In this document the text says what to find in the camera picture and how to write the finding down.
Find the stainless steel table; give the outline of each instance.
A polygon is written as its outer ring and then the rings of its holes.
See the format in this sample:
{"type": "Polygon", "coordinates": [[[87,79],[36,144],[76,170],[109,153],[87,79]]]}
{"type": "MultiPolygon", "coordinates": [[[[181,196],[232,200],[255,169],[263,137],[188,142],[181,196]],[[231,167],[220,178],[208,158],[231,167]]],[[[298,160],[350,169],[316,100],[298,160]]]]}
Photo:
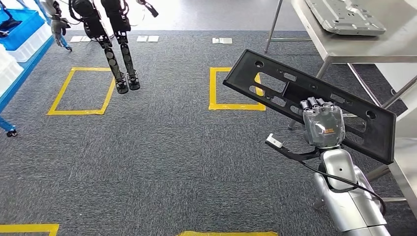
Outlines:
{"type": "Polygon", "coordinates": [[[416,77],[412,83],[405,86],[404,91],[396,94],[393,101],[389,101],[390,104],[381,104],[352,66],[352,63],[417,62],[417,9],[404,0],[364,0],[360,2],[387,29],[384,34],[376,37],[337,35],[327,32],[317,22],[304,0],[292,0],[292,6],[310,38],[271,38],[282,1],[278,2],[265,52],[268,52],[270,42],[313,41],[324,61],[317,78],[321,78],[332,63],[347,63],[373,102],[384,108],[394,103],[417,82],[416,77]]]}
{"type": "MultiPolygon", "coordinates": [[[[376,37],[329,33],[317,22],[304,0],[292,0],[292,6],[310,38],[272,38],[282,1],[278,2],[265,53],[268,52],[271,42],[313,41],[324,61],[317,78],[322,78],[332,63],[347,63],[374,103],[383,108],[392,105],[417,82],[417,76],[415,76],[390,100],[381,104],[352,66],[352,63],[417,62],[417,9],[404,0],[359,2],[387,29],[384,34],[376,37]]],[[[289,128],[292,128],[294,124],[295,121],[289,125],[289,128]]],[[[417,158],[414,153],[417,153],[417,139],[413,142],[410,139],[397,139],[394,163],[371,171],[367,177],[371,181],[392,172],[417,217],[417,158]]],[[[398,199],[386,200],[395,202],[398,199]]]]}

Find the black plastic panel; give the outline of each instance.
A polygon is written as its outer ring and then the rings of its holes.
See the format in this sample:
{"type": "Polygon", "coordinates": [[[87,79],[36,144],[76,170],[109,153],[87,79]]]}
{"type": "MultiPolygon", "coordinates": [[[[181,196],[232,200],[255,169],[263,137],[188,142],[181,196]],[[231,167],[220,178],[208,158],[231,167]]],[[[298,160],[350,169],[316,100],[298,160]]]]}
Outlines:
{"type": "Polygon", "coordinates": [[[345,125],[346,132],[361,137],[363,143],[356,142],[347,136],[343,144],[384,164],[388,165],[393,162],[396,116],[392,112],[251,50],[243,52],[223,84],[303,124],[299,105],[301,100],[314,96],[323,98],[325,101],[332,101],[343,110],[366,121],[364,131],[345,125]],[[285,82],[284,91],[277,92],[256,83],[254,78],[259,72],[285,82]],[[295,76],[295,81],[294,78],[287,79],[288,76],[284,76],[285,73],[295,76]],[[250,86],[263,89],[264,95],[259,96],[251,92],[250,86]],[[280,106],[275,103],[273,99],[275,96],[283,99],[285,105],[280,106]]]}

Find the white label on floor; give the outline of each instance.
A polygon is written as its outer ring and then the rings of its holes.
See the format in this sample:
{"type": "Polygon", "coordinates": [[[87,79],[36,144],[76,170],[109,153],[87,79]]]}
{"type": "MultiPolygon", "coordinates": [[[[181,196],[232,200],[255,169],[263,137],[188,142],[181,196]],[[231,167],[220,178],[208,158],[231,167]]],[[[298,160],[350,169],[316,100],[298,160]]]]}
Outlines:
{"type": "Polygon", "coordinates": [[[148,39],[148,36],[138,36],[138,39],[136,39],[136,42],[146,42],[148,39]]]}
{"type": "Polygon", "coordinates": [[[81,41],[81,39],[83,39],[83,37],[82,37],[82,36],[72,36],[72,38],[71,38],[70,42],[71,42],[71,43],[80,42],[80,41],[81,41]]]}
{"type": "Polygon", "coordinates": [[[232,38],[213,38],[213,43],[231,44],[232,38]]]}
{"type": "Polygon", "coordinates": [[[91,39],[88,36],[83,36],[83,38],[81,39],[81,42],[90,42],[91,39]]]}
{"type": "Polygon", "coordinates": [[[158,42],[159,36],[158,35],[150,35],[148,38],[148,42],[158,42]]]}

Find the yellow tape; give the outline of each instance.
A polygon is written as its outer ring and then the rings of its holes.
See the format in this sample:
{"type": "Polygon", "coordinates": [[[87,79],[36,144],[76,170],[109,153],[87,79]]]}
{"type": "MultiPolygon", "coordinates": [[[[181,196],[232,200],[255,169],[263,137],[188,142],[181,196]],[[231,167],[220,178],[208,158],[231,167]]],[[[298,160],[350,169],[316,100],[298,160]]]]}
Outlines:
{"type": "Polygon", "coordinates": [[[110,68],[95,68],[95,67],[72,67],[71,71],[76,71],[76,70],[81,70],[81,71],[112,71],[110,68]]]}
{"type": "Polygon", "coordinates": [[[48,233],[56,236],[59,224],[0,225],[0,233],[48,233]]]}
{"type": "Polygon", "coordinates": [[[47,115],[102,115],[107,109],[107,106],[110,103],[110,99],[112,98],[113,90],[115,88],[114,77],[110,83],[109,90],[107,91],[106,98],[104,99],[103,106],[100,110],[71,110],[71,111],[57,111],[56,108],[60,103],[62,96],[65,93],[66,88],[68,87],[71,78],[74,76],[75,71],[111,71],[110,68],[91,68],[91,67],[72,67],[71,71],[69,72],[68,76],[65,79],[64,84],[61,87],[60,92],[58,93],[57,97],[55,98],[54,103],[52,104],[51,108],[49,109],[47,115]]]}
{"type": "Polygon", "coordinates": [[[200,233],[194,231],[184,231],[178,236],[278,236],[275,232],[247,232],[247,233],[200,233]]]}
{"type": "MultiPolygon", "coordinates": [[[[258,104],[218,104],[216,95],[216,73],[229,72],[231,67],[210,67],[210,85],[209,85],[209,110],[253,110],[265,111],[266,107],[262,103],[258,104]]],[[[261,78],[259,74],[255,76],[255,82],[260,84],[261,78]]],[[[263,95],[262,89],[256,87],[256,94],[263,95]]]]}

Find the carpet floor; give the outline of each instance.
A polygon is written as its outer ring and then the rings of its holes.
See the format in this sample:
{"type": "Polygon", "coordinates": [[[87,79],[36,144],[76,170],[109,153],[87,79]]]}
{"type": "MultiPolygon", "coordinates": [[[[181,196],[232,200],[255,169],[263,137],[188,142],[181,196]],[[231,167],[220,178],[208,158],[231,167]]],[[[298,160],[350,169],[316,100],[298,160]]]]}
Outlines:
{"type": "MultiPolygon", "coordinates": [[[[77,34],[84,35],[71,31],[67,39],[77,34]]],[[[208,110],[209,68],[233,66],[246,48],[262,52],[266,37],[266,31],[132,32],[142,87],[114,91],[104,115],[85,116],[46,114],[72,67],[108,67],[103,50],[96,42],[74,43],[72,53],[53,45],[2,113],[19,135],[0,136],[0,223],[59,223],[58,236],[340,235],[325,209],[311,207],[317,197],[311,171],[264,144],[273,132],[294,152],[310,150],[301,125],[288,130],[289,119],[268,108],[208,110]],[[160,35],[159,42],[138,43],[139,34],[160,35]],[[212,44],[212,37],[231,37],[233,44],[212,44]]],[[[322,64],[312,42],[272,43],[269,51],[311,75],[322,64]]],[[[375,66],[356,68],[382,102],[391,97],[375,66]]],[[[221,85],[226,74],[216,76],[217,103],[255,104],[221,85]]],[[[76,71],[57,110],[100,109],[111,79],[106,71],[76,71]]],[[[346,65],[332,65],[323,80],[370,100],[346,65]]],[[[261,83],[269,82],[261,75],[261,83]]],[[[391,109],[406,108],[399,101],[391,109]]],[[[379,166],[347,150],[364,172],[379,166]]],[[[390,175],[373,187],[382,197],[402,196],[390,175]]],[[[392,235],[417,231],[406,203],[388,204],[386,219],[392,235]]]]}

